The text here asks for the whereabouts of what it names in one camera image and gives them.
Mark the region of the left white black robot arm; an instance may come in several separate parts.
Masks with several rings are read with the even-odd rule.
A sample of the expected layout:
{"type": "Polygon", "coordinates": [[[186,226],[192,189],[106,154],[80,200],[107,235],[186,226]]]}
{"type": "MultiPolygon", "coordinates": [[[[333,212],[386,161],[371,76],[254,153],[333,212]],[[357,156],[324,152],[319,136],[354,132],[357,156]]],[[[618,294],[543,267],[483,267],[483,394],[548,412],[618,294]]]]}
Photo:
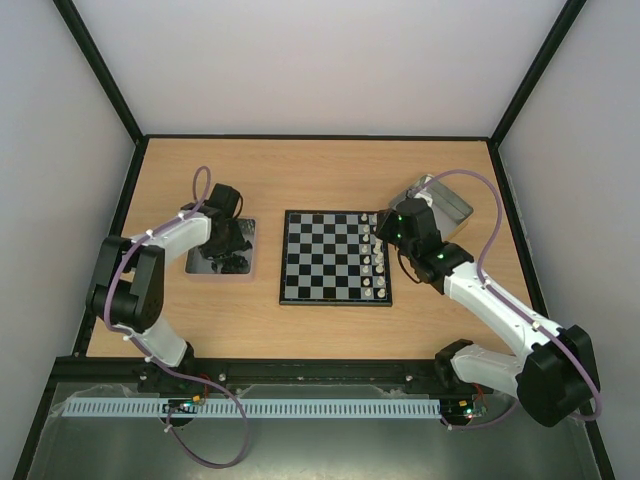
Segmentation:
{"type": "Polygon", "coordinates": [[[88,311],[105,327],[135,345],[144,360],[182,382],[212,381],[195,370],[194,349],[163,317],[165,272],[191,250],[215,274],[244,274],[252,244],[239,224],[244,199],[231,186],[216,184],[211,195],[181,208],[167,223],[102,243],[86,297],[88,311]]]}

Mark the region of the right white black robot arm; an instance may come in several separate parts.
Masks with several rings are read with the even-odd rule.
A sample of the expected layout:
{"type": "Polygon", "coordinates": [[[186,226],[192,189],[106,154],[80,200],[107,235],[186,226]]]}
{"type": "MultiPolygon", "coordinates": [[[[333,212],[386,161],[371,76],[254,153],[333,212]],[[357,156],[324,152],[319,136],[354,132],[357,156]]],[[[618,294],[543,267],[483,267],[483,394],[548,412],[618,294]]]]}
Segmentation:
{"type": "Polygon", "coordinates": [[[455,392],[467,383],[490,387],[516,399],[546,427],[589,403],[601,411],[593,346],[582,328],[564,328],[528,308],[469,252],[443,240],[426,200],[405,199],[376,217],[377,238],[409,261],[418,282],[465,307],[511,350],[499,354],[467,341],[445,349],[436,367],[443,389],[455,392]]]}

